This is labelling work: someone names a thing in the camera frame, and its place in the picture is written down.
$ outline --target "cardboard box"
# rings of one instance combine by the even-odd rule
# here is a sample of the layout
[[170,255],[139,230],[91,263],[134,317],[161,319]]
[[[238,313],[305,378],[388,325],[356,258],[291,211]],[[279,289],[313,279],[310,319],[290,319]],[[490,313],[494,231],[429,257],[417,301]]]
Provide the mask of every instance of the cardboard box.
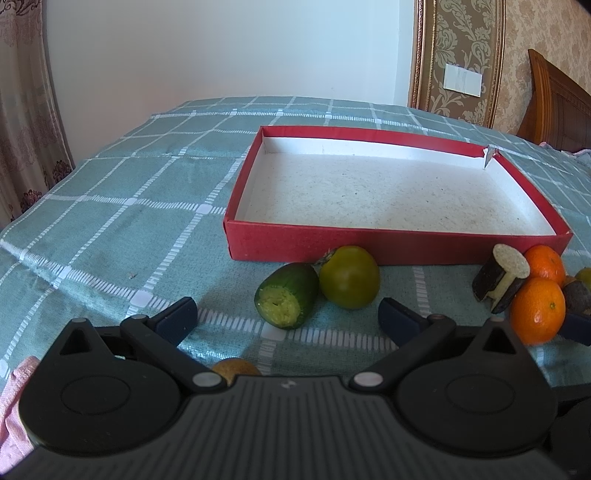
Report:
[[497,151],[341,127],[261,127],[223,226],[235,260],[316,262],[359,245],[380,265],[480,264],[497,243],[561,254],[573,235]]

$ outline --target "pink towel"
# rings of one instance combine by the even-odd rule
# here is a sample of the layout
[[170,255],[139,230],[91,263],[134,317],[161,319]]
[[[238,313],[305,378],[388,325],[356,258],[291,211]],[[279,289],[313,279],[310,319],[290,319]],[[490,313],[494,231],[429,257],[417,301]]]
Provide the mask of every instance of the pink towel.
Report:
[[38,364],[38,358],[26,358],[10,374],[0,395],[0,475],[8,472],[33,450],[18,416],[18,402]]

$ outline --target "floral curtain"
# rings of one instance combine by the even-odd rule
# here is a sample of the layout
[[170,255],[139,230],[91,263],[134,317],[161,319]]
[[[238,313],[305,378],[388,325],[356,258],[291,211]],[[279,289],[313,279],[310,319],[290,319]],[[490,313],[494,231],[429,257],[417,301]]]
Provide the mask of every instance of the floral curtain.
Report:
[[48,73],[41,0],[0,0],[0,229],[74,167]]

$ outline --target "plaid bedsheet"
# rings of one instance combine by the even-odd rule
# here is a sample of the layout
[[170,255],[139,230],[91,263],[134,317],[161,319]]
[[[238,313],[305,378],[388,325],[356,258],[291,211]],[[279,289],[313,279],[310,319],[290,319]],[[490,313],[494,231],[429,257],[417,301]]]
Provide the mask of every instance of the plaid bedsheet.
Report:
[[[182,350],[206,365],[242,356],[265,374],[347,376],[376,361],[395,348],[378,327],[383,296],[423,315],[481,325],[489,313],[470,289],[474,265],[384,267],[373,305],[346,312],[319,299],[295,331],[258,317],[254,291],[277,265],[232,261],[222,218],[259,126],[301,124],[495,145],[573,228],[563,257],[569,273],[591,265],[590,172],[563,154],[399,106],[299,97],[187,102],[82,162],[1,234],[0,384],[26,356],[42,357],[72,317],[116,325],[185,295],[200,316]],[[531,354],[553,385],[591,381],[587,347],[557,338]]]

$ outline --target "orange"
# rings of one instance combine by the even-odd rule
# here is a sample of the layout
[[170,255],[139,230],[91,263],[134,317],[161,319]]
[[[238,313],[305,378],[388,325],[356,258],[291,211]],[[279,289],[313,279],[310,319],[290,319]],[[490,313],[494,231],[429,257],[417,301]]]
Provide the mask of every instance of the orange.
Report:
[[530,278],[511,303],[511,326],[524,345],[538,345],[558,333],[566,305],[555,281]]
[[530,278],[540,277],[554,280],[562,286],[566,271],[558,253],[546,245],[536,245],[525,252],[525,259],[530,264]]

